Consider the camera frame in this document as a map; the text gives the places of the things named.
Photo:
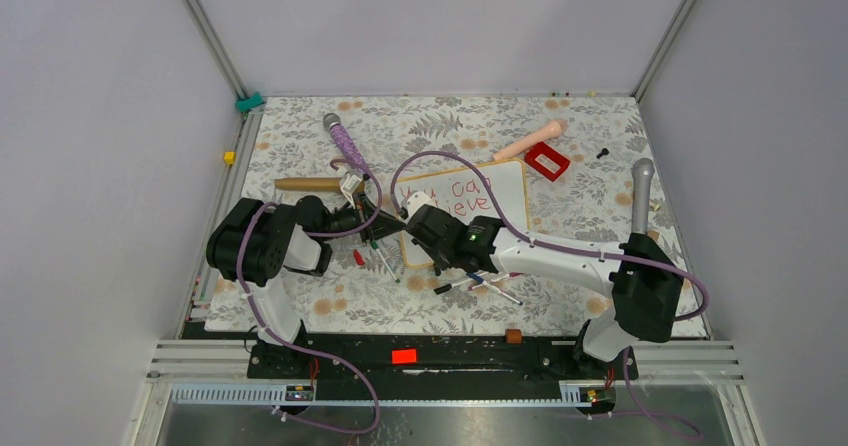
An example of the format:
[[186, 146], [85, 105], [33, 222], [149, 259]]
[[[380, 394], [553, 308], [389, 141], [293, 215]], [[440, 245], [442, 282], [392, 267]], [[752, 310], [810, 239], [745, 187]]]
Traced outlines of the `red marker cap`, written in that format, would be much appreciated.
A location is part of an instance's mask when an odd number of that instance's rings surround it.
[[355, 262], [358, 266], [364, 266], [366, 264], [365, 259], [363, 258], [362, 254], [358, 250], [353, 251], [353, 256], [354, 256], [354, 260], [355, 260]]

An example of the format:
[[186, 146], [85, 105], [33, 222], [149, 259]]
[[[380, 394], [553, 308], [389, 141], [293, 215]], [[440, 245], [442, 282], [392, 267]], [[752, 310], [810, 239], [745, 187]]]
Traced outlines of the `yellow framed whiteboard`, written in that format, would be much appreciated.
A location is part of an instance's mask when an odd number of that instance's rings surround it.
[[[478, 169], [479, 174], [467, 168], [455, 168], [403, 177], [395, 192], [403, 207], [409, 205], [412, 195], [422, 193], [427, 205], [465, 223], [468, 226], [465, 246], [477, 260], [475, 270], [494, 271], [490, 259], [494, 239], [506, 230], [500, 215], [504, 214], [520, 229], [528, 226], [525, 167], [519, 160], [506, 160], [483, 164]], [[400, 233], [400, 245], [406, 266], [435, 268], [432, 259], [412, 242], [406, 231]]]

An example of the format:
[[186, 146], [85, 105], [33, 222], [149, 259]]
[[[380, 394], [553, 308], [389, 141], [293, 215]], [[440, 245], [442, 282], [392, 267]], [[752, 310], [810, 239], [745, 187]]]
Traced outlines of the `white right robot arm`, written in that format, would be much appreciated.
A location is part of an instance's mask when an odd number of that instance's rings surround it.
[[645, 234], [623, 243], [568, 240], [521, 231], [500, 218], [464, 223], [432, 205], [411, 213], [405, 230], [442, 270], [541, 276], [611, 299], [578, 335], [573, 362], [583, 376], [601, 376], [638, 341], [665, 343], [672, 336], [682, 278]]

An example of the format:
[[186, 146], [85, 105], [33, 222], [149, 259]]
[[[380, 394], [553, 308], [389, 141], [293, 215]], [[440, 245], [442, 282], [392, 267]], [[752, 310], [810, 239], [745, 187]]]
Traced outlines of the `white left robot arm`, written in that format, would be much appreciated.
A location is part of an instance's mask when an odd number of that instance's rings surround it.
[[298, 338], [303, 320], [278, 276], [291, 272], [321, 277], [333, 256], [329, 240], [355, 233], [370, 243], [403, 228], [402, 221], [380, 210], [364, 193], [335, 210], [314, 195], [293, 205], [241, 198], [212, 232], [206, 261], [241, 288], [259, 338], [276, 345], [272, 364], [285, 376], [296, 377], [309, 367], [311, 353]]

